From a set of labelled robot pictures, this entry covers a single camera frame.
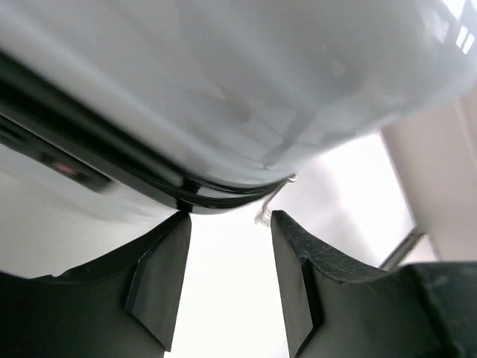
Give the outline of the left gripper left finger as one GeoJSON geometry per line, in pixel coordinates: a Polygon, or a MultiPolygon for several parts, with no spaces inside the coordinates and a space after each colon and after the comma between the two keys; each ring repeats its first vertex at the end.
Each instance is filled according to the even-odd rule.
{"type": "Polygon", "coordinates": [[[163,357],[171,350],[191,240],[178,212],[60,276],[1,274],[3,357],[163,357]]]}

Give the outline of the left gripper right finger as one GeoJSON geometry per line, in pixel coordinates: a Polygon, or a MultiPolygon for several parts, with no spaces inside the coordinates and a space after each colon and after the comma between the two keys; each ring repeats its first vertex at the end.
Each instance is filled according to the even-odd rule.
{"type": "Polygon", "coordinates": [[[474,357],[476,264],[383,271],[271,216],[291,357],[474,357]]]}

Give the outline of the black suitcase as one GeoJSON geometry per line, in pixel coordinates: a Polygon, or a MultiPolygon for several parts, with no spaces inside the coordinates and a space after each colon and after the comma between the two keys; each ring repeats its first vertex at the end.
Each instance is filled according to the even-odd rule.
{"type": "Polygon", "coordinates": [[[3,1],[1,167],[109,220],[222,213],[475,82],[474,1],[3,1]]]}

